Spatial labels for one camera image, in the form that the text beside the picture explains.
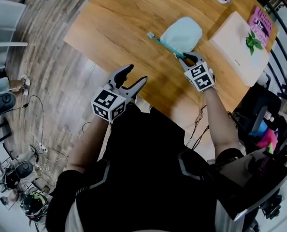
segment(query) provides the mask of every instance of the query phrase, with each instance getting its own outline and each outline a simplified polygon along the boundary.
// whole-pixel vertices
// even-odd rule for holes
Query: wooden floor
[[[39,96],[43,102],[42,143],[65,155],[81,135],[82,125],[93,117],[91,98],[107,78],[102,68],[63,41],[85,1],[27,0],[16,38],[29,45],[12,50],[6,65],[9,79],[18,79],[24,73],[30,77],[29,94]],[[20,98],[16,107],[28,101],[28,97]],[[30,144],[41,140],[42,107],[35,97],[31,98],[28,108],[5,116],[13,131],[13,136],[5,144],[13,156],[26,152]],[[51,161],[61,157],[54,151],[49,151],[46,156]],[[66,165],[64,159],[45,163],[56,176]]]

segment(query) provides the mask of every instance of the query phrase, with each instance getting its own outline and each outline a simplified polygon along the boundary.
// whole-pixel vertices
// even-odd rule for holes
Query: chair
[[[0,114],[11,110],[16,104],[16,97],[8,91],[8,78],[0,79]]]
[[[255,137],[249,136],[256,132],[264,119],[266,111],[274,117],[274,121],[265,120],[272,130],[278,129],[278,143],[274,150],[278,154],[287,144],[287,122],[279,116],[281,100],[264,87],[255,84],[249,89],[239,106],[234,110],[234,121],[238,125],[238,137],[243,142],[247,154],[259,149]]]

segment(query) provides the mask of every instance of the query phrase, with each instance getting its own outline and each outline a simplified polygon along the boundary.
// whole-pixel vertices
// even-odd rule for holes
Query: wooden table
[[[233,111],[248,87],[208,40],[233,11],[247,21],[254,5],[259,3],[256,0],[233,0],[232,4],[216,0],[90,0],[65,41],[107,72],[134,64],[126,84],[147,75],[148,83],[140,96],[179,126],[192,131],[204,105],[203,95],[184,77],[174,55],[147,33],[151,31],[160,37],[179,18],[193,18],[203,30],[194,51],[201,53],[213,69],[221,100],[228,111]],[[276,34],[274,26],[267,51]]]

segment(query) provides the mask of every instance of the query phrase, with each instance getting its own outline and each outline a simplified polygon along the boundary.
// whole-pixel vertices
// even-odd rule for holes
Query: book
[[[250,17],[249,26],[262,46],[266,47],[273,28],[273,22],[260,7],[256,6],[254,13]]]

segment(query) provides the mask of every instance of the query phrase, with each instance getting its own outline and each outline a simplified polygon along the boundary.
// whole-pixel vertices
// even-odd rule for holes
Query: cable
[[[91,122],[84,123],[84,125],[83,125],[82,128],[81,128],[82,133],[85,133],[85,132],[84,132],[84,126],[85,126],[86,124],[89,124],[89,123],[91,123]]]
[[[43,179],[44,182],[46,182],[48,185],[52,186],[52,187],[55,187],[56,185],[51,185],[48,181],[46,181],[43,177],[39,177],[38,179]]]
[[[53,149],[53,148],[46,148],[46,149],[52,149],[52,150],[54,150],[54,151],[56,151],[56,152],[60,153],[62,156],[64,156],[64,157],[65,157],[65,159],[67,159],[67,160],[68,160],[68,157],[67,157],[67,156],[65,156],[62,152],[59,152],[58,150]]]
[[[45,166],[45,170],[50,173],[51,177],[52,177],[52,178],[55,178],[55,176],[53,175],[53,173],[50,172],[50,169],[49,169],[48,165],[47,165],[47,164],[44,164],[44,166]]]
[[[52,163],[55,163],[55,162],[57,162],[58,160],[61,160],[61,159],[66,159],[66,160],[68,160],[66,157],[62,157],[62,158],[59,158],[59,159],[57,159],[57,160],[55,160],[55,161],[51,161],[51,160],[49,160],[49,159],[45,156],[44,152],[43,152],[43,157],[45,157],[45,159],[47,159],[47,161],[52,162]]]
[[[7,110],[7,111],[5,111],[5,112],[0,113],[0,115],[5,114],[5,113],[8,113],[8,112],[11,112],[11,111],[14,111],[14,110],[22,109],[22,108],[26,108],[25,105],[23,105],[22,107],[15,108],[15,109]]]
[[[24,185],[24,187],[27,187],[23,192],[25,193],[27,190],[29,190],[29,187],[27,185]]]
[[[188,144],[190,143],[192,137],[194,136],[194,133],[195,133],[195,131],[196,131],[196,128],[197,128],[199,122],[202,120],[202,118],[203,118],[203,109],[204,109],[206,106],[207,106],[207,105],[204,105],[204,106],[200,109],[200,113],[198,114],[198,116],[197,116],[197,118],[196,118],[196,120],[195,120],[194,130],[193,130],[192,135],[191,135],[191,137],[190,137],[190,139],[189,139],[189,141],[188,141],[188,143],[187,143],[186,146],[188,146]]]
[[[203,135],[205,134],[206,131],[209,130],[209,126],[206,127],[206,129],[203,131],[202,135],[196,140],[194,146],[192,147],[192,150],[194,150],[201,142],[201,138],[203,137]]]
[[[39,101],[40,101],[40,103],[41,103],[41,105],[42,105],[42,111],[43,111],[43,103],[42,103],[42,100],[41,100],[37,95],[31,95],[31,96],[29,97],[29,102],[28,102],[27,104],[25,104],[23,107],[26,108],[26,107],[29,105],[29,103],[30,103],[32,97],[36,97],[37,99],[39,99]],[[42,127],[41,144],[43,144],[43,127]]]

